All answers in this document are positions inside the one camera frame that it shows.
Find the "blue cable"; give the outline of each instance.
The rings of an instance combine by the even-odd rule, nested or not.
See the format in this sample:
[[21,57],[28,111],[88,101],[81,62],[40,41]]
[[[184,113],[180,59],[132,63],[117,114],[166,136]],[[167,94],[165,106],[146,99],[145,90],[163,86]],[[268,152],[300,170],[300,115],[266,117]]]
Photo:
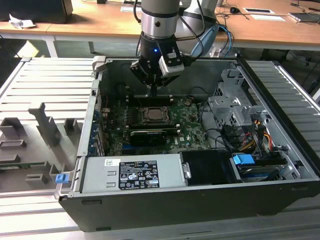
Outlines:
[[224,28],[223,26],[221,26],[221,25],[218,25],[220,28],[222,28],[227,34],[228,34],[228,37],[229,37],[229,41],[230,41],[230,44],[229,44],[229,48],[228,48],[228,51],[226,52],[226,54],[225,54],[225,58],[227,57],[227,55],[228,55],[228,53],[230,52],[230,50],[231,50],[231,46],[232,46],[232,38],[231,38],[231,34],[230,34],[230,32],[226,29],[226,28]]

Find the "black wire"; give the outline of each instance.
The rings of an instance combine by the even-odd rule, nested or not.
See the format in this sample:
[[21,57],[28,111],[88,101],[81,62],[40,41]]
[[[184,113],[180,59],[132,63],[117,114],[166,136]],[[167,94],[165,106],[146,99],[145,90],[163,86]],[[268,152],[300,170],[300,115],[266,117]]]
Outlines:
[[135,20],[140,24],[141,19],[138,18],[137,12],[136,12],[137,3],[138,3],[138,0],[135,0],[134,5],[133,5],[133,15],[134,15]]
[[196,57],[194,58],[194,60],[197,60],[197,59],[199,59],[199,58],[202,56],[202,54],[204,54],[204,45],[203,45],[201,39],[200,39],[199,37],[197,37],[195,31],[193,31],[193,29],[189,26],[189,24],[184,20],[184,18],[181,17],[180,15],[179,15],[179,18],[180,18],[180,20],[183,22],[183,24],[189,29],[189,31],[196,37],[197,41],[198,41],[199,44],[200,44],[201,52],[198,54],[198,56],[196,56]]
[[311,69],[311,71],[308,73],[308,75],[305,77],[305,79],[303,80],[303,83],[301,84],[301,86],[303,86],[307,79],[309,78],[310,74],[312,74],[312,72],[316,69],[316,67],[318,66],[318,64],[320,64],[320,60],[314,65],[314,67]]
[[21,57],[18,55],[18,53],[17,53],[11,46],[10,46],[10,48],[11,48],[12,52],[14,52],[15,55],[17,55],[18,58],[21,58]]
[[[222,18],[224,19],[225,29],[226,29],[226,30],[228,30],[228,27],[227,27],[227,19],[226,19],[226,18],[224,18],[224,17],[222,17]],[[227,36],[227,38],[226,38],[226,42],[225,42],[225,44],[224,44],[223,48],[221,49],[220,53],[222,53],[222,52],[223,52],[223,50],[225,50],[225,48],[226,48],[226,46],[227,46],[227,44],[228,44],[228,42],[229,42],[229,34],[227,34],[226,36]]]
[[205,94],[211,95],[209,92],[207,92],[203,87],[201,86],[193,86],[186,95],[190,95],[192,93],[193,89],[201,89]]
[[203,24],[202,32],[199,35],[196,35],[196,36],[178,37],[178,38],[175,39],[176,41],[187,41],[187,40],[193,40],[193,39],[196,39],[196,38],[200,38],[206,32],[206,22],[205,22],[204,12],[202,11],[202,7],[201,7],[201,4],[200,4],[199,0],[196,0],[196,2],[198,3],[198,7],[200,9],[201,18],[202,18],[202,24]]
[[225,144],[223,141],[219,140],[217,137],[210,136],[209,134],[207,134],[207,136],[208,136],[208,138],[213,139],[213,140],[215,140],[216,142],[218,142],[218,143],[220,143],[220,144],[222,144],[223,146],[226,147],[226,144]]

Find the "white paper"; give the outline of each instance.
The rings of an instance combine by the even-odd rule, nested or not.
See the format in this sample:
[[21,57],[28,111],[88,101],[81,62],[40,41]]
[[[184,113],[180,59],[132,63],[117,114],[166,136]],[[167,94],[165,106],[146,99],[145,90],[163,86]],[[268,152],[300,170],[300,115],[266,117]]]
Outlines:
[[272,16],[272,15],[256,15],[251,14],[251,17],[253,17],[255,20],[268,20],[268,21],[286,21],[280,16]]
[[31,20],[21,20],[21,19],[15,18],[11,14],[9,14],[9,16],[10,16],[9,23],[17,29],[32,28],[36,26]]

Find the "warning label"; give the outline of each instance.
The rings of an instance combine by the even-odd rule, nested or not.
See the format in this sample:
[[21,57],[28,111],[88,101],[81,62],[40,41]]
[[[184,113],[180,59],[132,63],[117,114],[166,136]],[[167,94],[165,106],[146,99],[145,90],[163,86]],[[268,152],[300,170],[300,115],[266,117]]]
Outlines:
[[119,164],[119,189],[159,188],[157,161],[131,161]]

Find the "gray side panel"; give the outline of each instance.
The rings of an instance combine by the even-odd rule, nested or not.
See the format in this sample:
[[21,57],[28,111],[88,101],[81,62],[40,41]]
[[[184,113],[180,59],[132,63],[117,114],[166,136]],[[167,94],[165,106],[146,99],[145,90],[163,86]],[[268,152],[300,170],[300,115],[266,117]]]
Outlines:
[[307,185],[295,191],[292,188],[301,184],[68,198],[59,203],[82,231],[94,232],[273,215],[300,198],[314,197],[318,183]]

